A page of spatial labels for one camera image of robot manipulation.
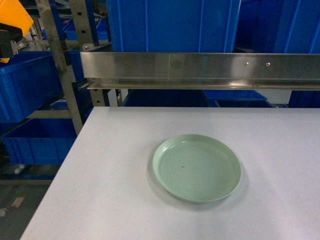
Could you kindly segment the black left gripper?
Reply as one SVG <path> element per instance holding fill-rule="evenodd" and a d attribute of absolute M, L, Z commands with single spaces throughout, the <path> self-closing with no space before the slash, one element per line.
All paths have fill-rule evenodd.
<path fill-rule="evenodd" d="M 12 25 L 0 24 L 0 57 L 12 58 L 17 55 L 18 42 L 23 39 L 23 30 Z"/>

